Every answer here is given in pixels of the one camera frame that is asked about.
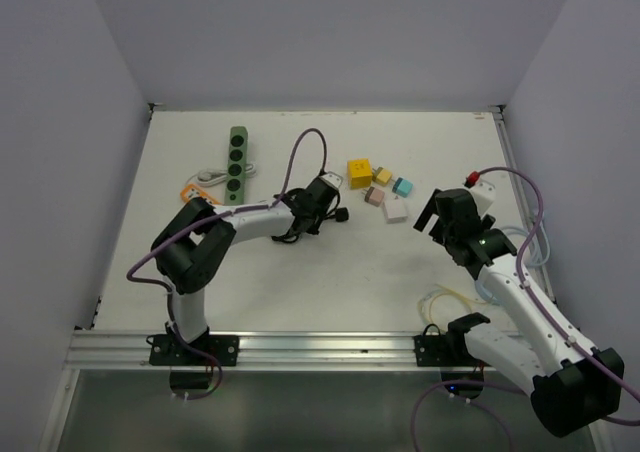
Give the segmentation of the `green power strip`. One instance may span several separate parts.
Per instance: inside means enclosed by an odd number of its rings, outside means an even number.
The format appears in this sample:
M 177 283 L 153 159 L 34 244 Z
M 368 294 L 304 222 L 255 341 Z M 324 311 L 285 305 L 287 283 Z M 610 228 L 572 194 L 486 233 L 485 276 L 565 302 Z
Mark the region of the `green power strip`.
M 248 131 L 244 126 L 230 129 L 224 204 L 242 205 L 245 201 Z

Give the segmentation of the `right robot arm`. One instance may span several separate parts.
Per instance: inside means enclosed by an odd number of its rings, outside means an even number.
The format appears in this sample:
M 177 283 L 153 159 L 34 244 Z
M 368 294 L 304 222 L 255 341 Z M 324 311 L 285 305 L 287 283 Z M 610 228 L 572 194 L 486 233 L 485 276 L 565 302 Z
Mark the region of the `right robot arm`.
M 414 227 L 435 223 L 433 241 L 493 294 L 525 341 L 474 312 L 450 322 L 443 334 L 415 336 L 416 362 L 494 367 L 529 397 L 545 429 L 564 437 L 618 410 L 624 362 L 577 330 L 517 264 L 516 248 L 495 228 L 489 205 L 475 189 L 435 190 Z

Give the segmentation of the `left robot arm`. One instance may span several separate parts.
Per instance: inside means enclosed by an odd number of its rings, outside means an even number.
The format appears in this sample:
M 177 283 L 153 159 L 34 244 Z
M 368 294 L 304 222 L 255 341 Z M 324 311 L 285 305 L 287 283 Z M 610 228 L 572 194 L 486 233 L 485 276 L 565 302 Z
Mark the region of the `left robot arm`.
M 207 355 L 204 293 L 228 250 L 263 237 L 292 242 L 318 234 L 341 183 L 337 174 L 326 172 L 271 203 L 212 206 L 196 198 L 183 206 L 152 244 L 156 268 L 171 288 L 169 329 L 178 334 L 172 344 L 175 356 L 193 365 Z

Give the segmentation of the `orange power strip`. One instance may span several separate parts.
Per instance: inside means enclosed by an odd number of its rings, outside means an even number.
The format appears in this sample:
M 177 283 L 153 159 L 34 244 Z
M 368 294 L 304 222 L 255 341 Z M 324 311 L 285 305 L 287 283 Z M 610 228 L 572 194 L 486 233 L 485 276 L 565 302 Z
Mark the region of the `orange power strip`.
M 202 198 L 212 205 L 218 205 L 219 201 L 210 196 L 204 189 L 197 184 L 189 183 L 180 192 L 180 197 L 184 203 L 195 198 Z

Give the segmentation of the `white plug adapter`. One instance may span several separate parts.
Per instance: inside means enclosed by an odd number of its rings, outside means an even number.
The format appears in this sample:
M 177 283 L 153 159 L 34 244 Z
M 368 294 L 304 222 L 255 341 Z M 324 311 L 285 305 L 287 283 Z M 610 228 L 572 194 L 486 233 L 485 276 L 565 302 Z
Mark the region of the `white plug adapter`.
M 409 216 L 408 208 L 404 200 L 386 200 L 382 204 L 383 215 L 387 224 L 405 222 Z

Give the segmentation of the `blue plug adapter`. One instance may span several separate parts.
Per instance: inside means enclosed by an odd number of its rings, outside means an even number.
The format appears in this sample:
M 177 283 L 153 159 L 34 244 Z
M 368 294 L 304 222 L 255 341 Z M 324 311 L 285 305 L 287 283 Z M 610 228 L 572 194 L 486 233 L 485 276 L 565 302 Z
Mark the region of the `blue plug adapter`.
M 399 197 L 407 198 L 413 190 L 413 183 L 405 178 L 398 177 L 392 185 L 392 192 Z

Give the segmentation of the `pale yellow plug adapter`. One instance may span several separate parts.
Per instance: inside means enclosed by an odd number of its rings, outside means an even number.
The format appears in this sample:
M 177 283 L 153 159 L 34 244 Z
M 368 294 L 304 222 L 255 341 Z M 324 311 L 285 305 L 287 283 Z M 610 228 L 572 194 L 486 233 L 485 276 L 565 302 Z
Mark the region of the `pale yellow plug adapter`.
M 385 167 L 377 167 L 372 171 L 372 179 L 378 185 L 387 186 L 392 178 L 392 172 Z

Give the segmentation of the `yellow cube socket adapter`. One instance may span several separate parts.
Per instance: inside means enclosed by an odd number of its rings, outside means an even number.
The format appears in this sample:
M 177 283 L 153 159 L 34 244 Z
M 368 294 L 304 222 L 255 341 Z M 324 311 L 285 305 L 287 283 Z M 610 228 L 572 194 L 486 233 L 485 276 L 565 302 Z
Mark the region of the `yellow cube socket adapter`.
M 347 162 L 347 178 L 349 188 L 364 189 L 371 186 L 372 168 L 368 159 L 352 159 Z

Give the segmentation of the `pink plug adapter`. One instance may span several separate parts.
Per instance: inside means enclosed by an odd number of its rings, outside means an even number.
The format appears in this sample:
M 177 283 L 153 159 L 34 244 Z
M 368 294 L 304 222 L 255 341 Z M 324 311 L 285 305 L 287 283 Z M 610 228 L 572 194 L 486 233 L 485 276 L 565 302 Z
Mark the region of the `pink plug adapter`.
M 364 192 L 364 201 L 374 207 L 380 207 L 385 200 L 385 192 L 376 187 L 369 187 Z

